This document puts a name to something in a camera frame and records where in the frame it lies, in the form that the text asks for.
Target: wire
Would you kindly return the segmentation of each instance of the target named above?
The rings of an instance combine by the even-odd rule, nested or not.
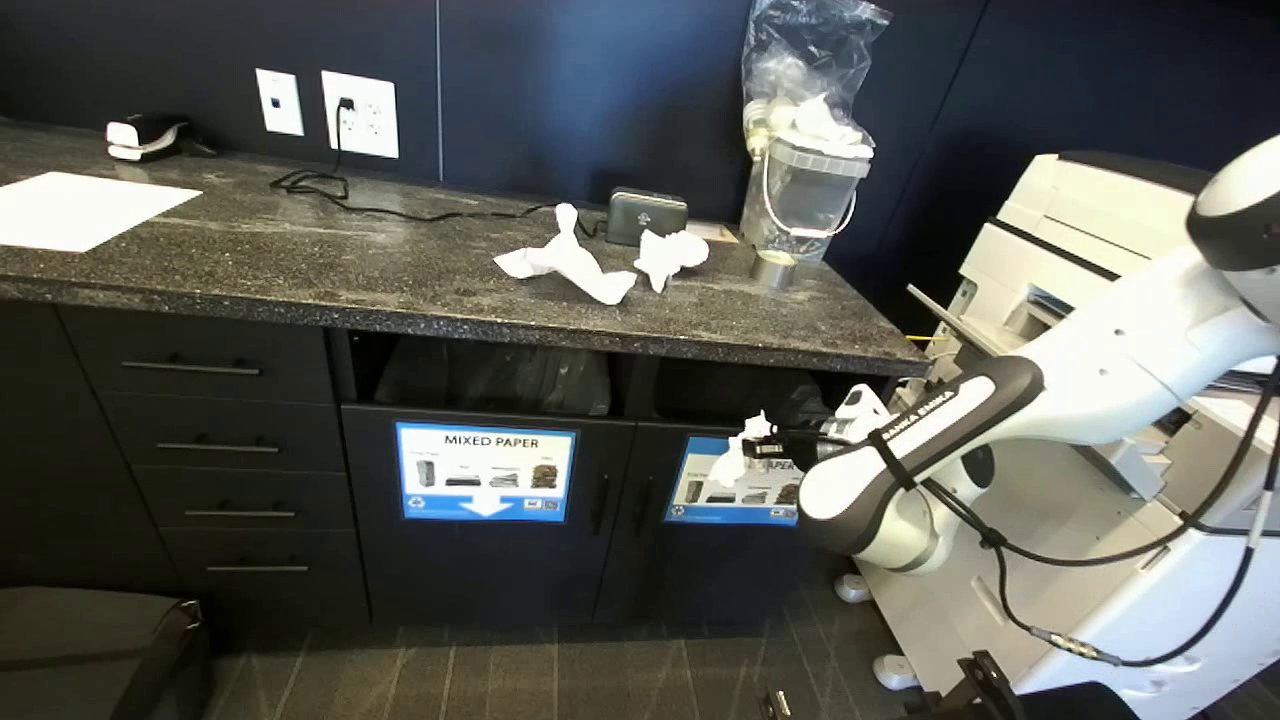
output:
[[[1111,555],[1092,555],[1092,558],[1061,558],[1061,555],[1040,555],[1040,552],[1029,552],[1029,558],[1040,558],[1040,564],[1061,564],[1061,568],[1084,568],[1084,564],[1117,564],[1117,558],[1129,558],[1129,555],[1143,555],[1150,546],[1166,546],[1170,538],[1185,535],[1217,499],[1219,493],[1229,486],[1229,480],[1235,480],[1240,472],[1240,460],[1245,451],[1251,449],[1251,434],[1261,428],[1261,414],[1269,412],[1272,395],[1278,395],[1278,374],[1280,374],[1280,360],[1272,368],[1272,374],[1263,379],[1261,386],[1261,401],[1251,407],[1251,418],[1219,476],[1219,482],[1195,502],[1195,510],[1187,510],[1181,521],[1181,528],[1166,533],[1162,538],[1150,538],[1140,546],[1129,546],[1129,552],[1111,552]],[[1269,522],[1269,510],[1272,510],[1272,494],[1278,494],[1278,476],[1280,476],[1280,422],[1278,422],[1278,438],[1272,438],[1272,451],[1269,451],[1269,476],[1263,476],[1263,486],[1261,486],[1261,499],[1255,499],[1255,521],[1251,521],[1251,533],[1248,533],[1248,543],[1235,558],[1235,573],[1232,573],[1232,583],[1223,587],[1223,596],[1217,599],[1217,606],[1205,614],[1205,622],[1185,635],[1177,649],[1162,652],[1162,654],[1117,654],[1117,652],[1103,652],[1079,635],[1070,635],[1070,632],[1050,632],[1050,626],[1035,626],[1029,622],[1011,599],[1010,599],[1010,555],[1005,552],[1022,552],[1017,543],[1010,543],[1005,533],[995,533],[993,522],[984,522],[958,493],[947,493],[945,482],[935,480],[926,480],[920,486],[927,486],[927,494],[935,494],[947,510],[962,514],[962,522],[967,522],[984,546],[993,546],[995,555],[995,592],[1000,592],[1000,611],[1010,614],[1010,622],[1017,622],[1022,632],[1045,639],[1050,649],[1061,649],[1061,652],[1071,652],[1071,654],[1084,654],[1084,659],[1098,659],[1098,664],[1117,664],[1117,669],[1158,669],[1158,664],[1170,664],[1185,652],[1191,652],[1223,614],[1229,606],[1235,604],[1245,580],[1248,580],[1248,568],[1255,558],[1255,546],[1261,546],[1261,535],[1263,535],[1263,522]]]
[[[337,109],[333,109],[333,146],[330,146],[330,161],[333,166],[339,163],[339,146],[343,146],[343,110],[351,110],[358,105],[343,97]],[[473,208],[447,208],[447,213],[435,213],[435,216],[415,216],[415,213],[398,213],[398,208],[381,208],[381,202],[351,202],[351,185],[349,174],[339,171],[285,171],[276,174],[267,188],[285,193],[285,195],[316,195],[339,213],[351,213],[351,216],[393,216],[393,221],[409,221],[409,224],[447,224],[447,221],[527,221],[533,213],[539,213],[545,202],[527,202],[527,208],[517,208],[517,213],[473,213]]]

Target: cabinet door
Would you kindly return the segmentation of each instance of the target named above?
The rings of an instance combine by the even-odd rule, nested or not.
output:
[[[827,555],[798,535],[798,482],[713,486],[727,428],[642,422],[601,611],[770,620]]]
[[[52,307],[0,303],[0,583],[166,587],[159,535]]]
[[[404,460],[398,422],[455,434],[439,449],[427,434]],[[627,422],[343,407],[343,428],[373,620],[538,622],[594,611]],[[539,430],[554,442],[539,457],[492,451],[477,449],[485,430],[507,449]]]

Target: label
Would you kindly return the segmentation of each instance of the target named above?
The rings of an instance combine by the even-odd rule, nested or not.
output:
[[[400,514],[564,522],[576,430],[400,418]]]
[[[804,472],[794,460],[745,460],[745,476],[713,480],[724,434],[689,434],[668,522],[798,528]]]

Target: white robot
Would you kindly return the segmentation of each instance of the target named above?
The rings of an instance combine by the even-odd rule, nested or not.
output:
[[[1022,626],[1050,652],[1063,654],[1061,669],[1070,673],[1061,673],[1061,679],[1103,679],[1140,716],[1181,716],[1195,703],[1205,709],[1209,699],[1217,699],[1217,688],[1195,688],[1191,695],[1181,695],[1181,703],[1140,703],[1143,692],[1162,695],[1177,673],[1213,673],[1205,669],[1205,659],[1187,664],[1185,654],[1205,635],[1213,635],[1217,620],[1232,606],[1248,564],[1269,543],[1263,521],[1272,510],[1278,480],[1269,480],[1255,494],[1251,533],[1219,538],[1240,555],[1232,583],[1217,587],[1219,604],[1209,611],[1209,620],[1181,611],[1187,614],[1181,620],[1181,626],[1158,632],[1181,635],[1166,649],[1158,649],[1158,639],[1143,635],[1150,622],[1136,620],[1140,611],[1158,606],[1109,606],[1109,620],[1098,620],[1098,632],[1055,632],[1022,614],[1010,599],[1005,573],[1010,555],[1035,558],[1035,546],[1022,546],[967,507],[987,493],[987,472],[974,472],[981,460],[975,449],[987,449],[995,438],[1122,438],[1170,414],[1235,363],[1280,356],[1280,135],[1255,144],[1209,178],[1209,188],[1191,202],[1187,236],[1195,243],[1166,250],[1143,268],[1122,274],[1098,303],[1075,307],[1070,319],[1017,347],[1011,356],[964,368],[962,379],[897,412],[880,430],[864,434],[861,428],[858,434],[819,434],[816,460],[807,457],[807,476],[799,482],[799,533],[853,552],[864,568],[942,573],[962,528],[974,522],[974,533],[1000,564],[1000,596],[993,599],[993,606],[1005,614],[1005,632]],[[1255,434],[1263,402],[1280,393],[1278,374],[1280,371],[1272,371],[1255,402],[1248,438]],[[798,438],[788,442],[794,449],[760,438],[750,451],[798,457]],[[1162,552],[1195,555],[1191,546],[1201,543],[1191,538],[1181,552],[1181,535],[1187,535],[1187,528],[1195,528],[1195,510],[1187,510],[1170,533],[1152,533],[1152,538],[1136,546],[1111,552],[1109,558],[1152,558]],[[1140,692],[1122,688],[1132,679],[1123,673],[1143,669],[1158,669],[1158,677],[1140,677]],[[1005,673],[1011,679],[1026,677],[1022,692],[1053,682],[1045,679],[1045,673]]]

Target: tile floor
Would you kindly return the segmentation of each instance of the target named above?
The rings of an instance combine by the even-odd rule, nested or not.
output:
[[[868,673],[880,649],[880,614],[826,587],[738,632],[316,635],[225,654],[208,720],[760,720],[770,688],[788,692],[798,720],[904,716]]]

